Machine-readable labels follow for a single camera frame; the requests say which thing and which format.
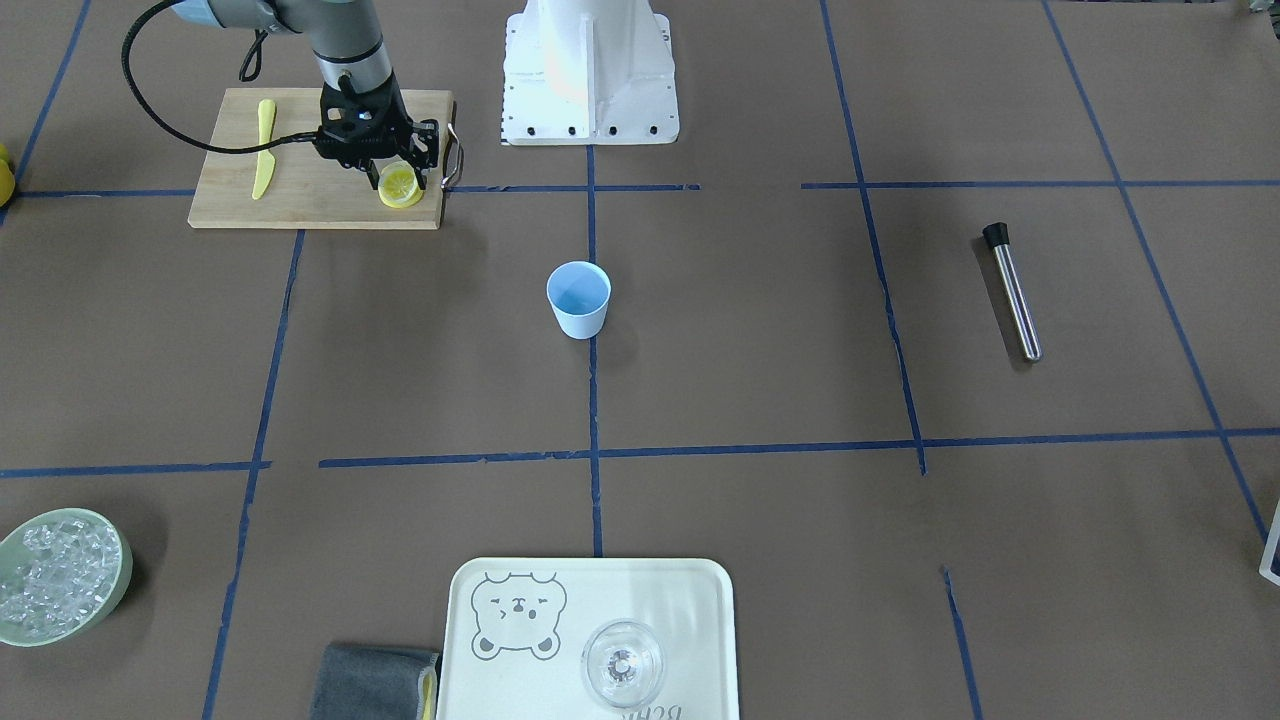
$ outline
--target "bear illustration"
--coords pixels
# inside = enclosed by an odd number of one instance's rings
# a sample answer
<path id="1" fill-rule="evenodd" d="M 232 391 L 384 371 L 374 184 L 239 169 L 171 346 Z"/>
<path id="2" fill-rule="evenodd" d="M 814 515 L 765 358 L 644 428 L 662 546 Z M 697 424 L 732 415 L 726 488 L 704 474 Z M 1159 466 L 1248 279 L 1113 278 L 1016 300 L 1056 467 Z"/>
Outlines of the bear illustration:
<path id="1" fill-rule="evenodd" d="M 480 660 L 493 660 L 504 650 L 527 650 L 538 660 L 550 660 L 559 652 L 556 626 L 566 600 L 556 575 L 539 580 L 532 574 L 490 578 L 485 573 L 471 593 L 476 614 L 471 651 Z"/>

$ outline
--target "yellow object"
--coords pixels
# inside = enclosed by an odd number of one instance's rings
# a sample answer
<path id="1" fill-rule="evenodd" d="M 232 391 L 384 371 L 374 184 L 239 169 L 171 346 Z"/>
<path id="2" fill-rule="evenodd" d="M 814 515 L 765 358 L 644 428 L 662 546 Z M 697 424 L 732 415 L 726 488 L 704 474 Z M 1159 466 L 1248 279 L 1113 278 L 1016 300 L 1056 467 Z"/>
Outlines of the yellow object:
<path id="1" fill-rule="evenodd" d="M 417 186 L 417 170 L 404 160 L 397 160 L 383 168 L 378 179 L 378 197 L 388 208 L 408 208 L 422 199 L 422 188 Z"/>
<path id="2" fill-rule="evenodd" d="M 271 141 L 271 128 L 275 126 L 275 100 L 270 97 L 257 104 L 257 143 L 264 145 Z M 257 174 L 253 176 L 253 200 L 262 197 L 266 186 L 271 184 L 271 174 L 275 173 L 275 155 L 270 150 L 257 154 Z"/>
<path id="3" fill-rule="evenodd" d="M 0 145 L 0 206 L 13 197 L 14 184 L 13 170 L 9 169 L 9 150 Z"/>
<path id="4" fill-rule="evenodd" d="M 422 676 L 422 720 L 431 720 L 435 715 L 435 673 Z"/>

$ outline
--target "lemon slice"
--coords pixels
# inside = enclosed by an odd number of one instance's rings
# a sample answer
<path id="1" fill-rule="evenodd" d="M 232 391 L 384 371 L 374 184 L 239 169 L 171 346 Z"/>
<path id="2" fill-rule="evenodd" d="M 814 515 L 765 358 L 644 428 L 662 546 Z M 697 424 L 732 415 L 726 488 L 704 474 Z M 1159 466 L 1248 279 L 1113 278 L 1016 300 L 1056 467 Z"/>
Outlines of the lemon slice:
<path id="1" fill-rule="evenodd" d="M 417 187 L 417 170 L 404 160 L 397 160 L 383 168 L 378 179 L 378 197 L 388 208 L 408 208 L 422 199 L 422 188 Z"/>

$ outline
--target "yellow knife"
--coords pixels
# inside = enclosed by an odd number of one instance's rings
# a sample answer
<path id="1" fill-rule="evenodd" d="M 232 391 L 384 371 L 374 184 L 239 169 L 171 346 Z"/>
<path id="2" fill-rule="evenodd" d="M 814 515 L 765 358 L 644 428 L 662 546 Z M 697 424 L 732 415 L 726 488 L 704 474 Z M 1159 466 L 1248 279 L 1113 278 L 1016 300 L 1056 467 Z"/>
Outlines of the yellow knife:
<path id="1" fill-rule="evenodd" d="M 257 104 L 257 143 L 271 141 L 271 128 L 275 124 L 275 100 L 268 97 Z M 262 197 L 266 186 L 271 184 L 271 173 L 275 172 L 275 155 L 270 150 L 261 150 L 257 154 L 257 174 L 253 177 L 253 200 Z"/>

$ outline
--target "white tray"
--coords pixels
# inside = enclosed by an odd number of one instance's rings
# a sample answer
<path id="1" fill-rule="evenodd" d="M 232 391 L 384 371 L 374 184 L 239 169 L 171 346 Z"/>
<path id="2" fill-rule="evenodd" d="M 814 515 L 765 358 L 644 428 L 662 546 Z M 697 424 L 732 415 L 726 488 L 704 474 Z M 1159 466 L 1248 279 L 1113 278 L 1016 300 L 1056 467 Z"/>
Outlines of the white tray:
<path id="1" fill-rule="evenodd" d="M 611 708 L 584 679 L 582 651 L 614 620 L 646 624 L 662 646 L 666 679 L 648 707 Z M 472 560 L 449 587 L 438 715 L 739 720 L 728 574 L 710 560 Z"/>

